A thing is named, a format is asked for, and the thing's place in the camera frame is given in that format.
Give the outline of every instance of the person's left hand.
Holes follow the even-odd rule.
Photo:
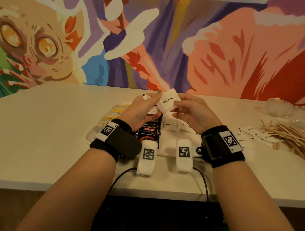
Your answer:
[[[158,90],[156,94],[147,94],[151,98],[144,100],[143,96],[137,96],[130,107],[123,112],[119,119],[129,124],[132,131],[137,131],[144,123],[158,119],[162,113],[158,112],[154,115],[147,114],[149,110],[158,103],[161,98],[162,91]]]

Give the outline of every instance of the painted wall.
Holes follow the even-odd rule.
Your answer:
[[[3,0],[0,97],[49,81],[305,105],[304,0]]]

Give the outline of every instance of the pile of wooden sticks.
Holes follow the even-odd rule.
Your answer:
[[[272,124],[272,120],[269,124],[264,123],[262,119],[261,122],[261,131],[267,132],[268,134],[283,140],[283,143],[285,143],[292,152],[305,157],[305,132],[280,122]]]

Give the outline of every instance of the orange eye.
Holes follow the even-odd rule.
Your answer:
[[[0,32],[4,40],[7,41],[8,44],[12,45],[13,47],[20,47],[22,45],[20,35],[11,26],[7,24],[2,25],[0,27]]]
[[[55,43],[49,38],[41,38],[38,41],[38,49],[45,57],[52,57],[57,51]]]

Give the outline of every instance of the glass cup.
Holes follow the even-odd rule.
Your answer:
[[[270,98],[266,103],[266,111],[270,116],[287,116],[293,110],[293,104],[281,100]]]
[[[291,126],[305,129],[305,107],[294,106],[289,115],[289,122]]]

